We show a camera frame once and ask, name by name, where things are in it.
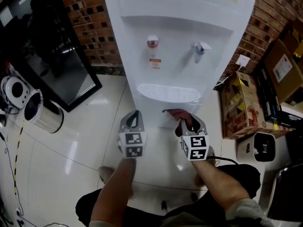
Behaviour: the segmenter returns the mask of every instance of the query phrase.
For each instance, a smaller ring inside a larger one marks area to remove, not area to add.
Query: electrical outlet
[[[247,63],[250,61],[250,58],[244,55],[240,55],[236,64],[240,66],[247,66]]]

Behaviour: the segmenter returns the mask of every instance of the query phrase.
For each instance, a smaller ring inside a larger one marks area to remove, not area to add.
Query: warning label
[[[159,59],[150,59],[150,65],[153,69],[160,69],[161,60]]]

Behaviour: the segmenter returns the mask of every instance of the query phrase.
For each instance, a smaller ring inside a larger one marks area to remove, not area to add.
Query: printed label on box
[[[283,78],[292,69],[292,64],[290,63],[287,56],[284,54],[278,64],[274,67],[273,72],[276,76],[278,82],[282,81]]]
[[[159,59],[150,59],[150,65],[153,69],[160,69],[161,60]]]

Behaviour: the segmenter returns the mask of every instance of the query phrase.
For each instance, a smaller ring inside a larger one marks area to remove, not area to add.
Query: shoe
[[[207,156],[215,157],[214,148],[212,148],[211,146],[209,146]],[[216,159],[208,159],[207,161],[214,166],[216,165]],[[197,187],[205,186],[205,183],[203,182],[203,180],[201,179],[201,177],[198,174],[196,174],[194,182]]]
[[[107,166],[101,166],[99,167],[98,171],[101,181],[103,183],[107,183],[115,170]]]

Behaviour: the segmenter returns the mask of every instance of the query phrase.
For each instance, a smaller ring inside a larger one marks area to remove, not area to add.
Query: sleeve
[[[266,218],[257,202],[252,199],[242,199],[236,202],[226,211],[225,217],[226,220],[235,218],[261,218],[261,225],[264,227],[274,227],[271,221]]]
[[[115,226],[104,221],[91,221],[89,223],[89,227],[115,227]]]

